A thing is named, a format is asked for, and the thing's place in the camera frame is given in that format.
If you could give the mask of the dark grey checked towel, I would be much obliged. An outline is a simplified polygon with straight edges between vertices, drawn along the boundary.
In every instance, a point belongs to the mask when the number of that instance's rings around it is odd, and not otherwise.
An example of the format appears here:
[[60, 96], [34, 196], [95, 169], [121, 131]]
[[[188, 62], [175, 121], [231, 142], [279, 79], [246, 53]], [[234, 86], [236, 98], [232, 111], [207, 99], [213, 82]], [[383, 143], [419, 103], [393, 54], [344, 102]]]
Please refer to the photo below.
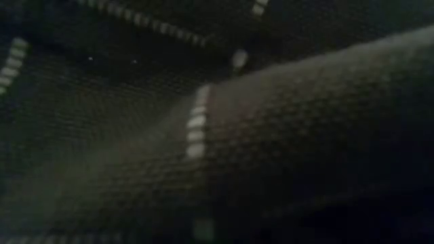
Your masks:
[[0, 244], [434, 244], [434, 0], [0, 0]]

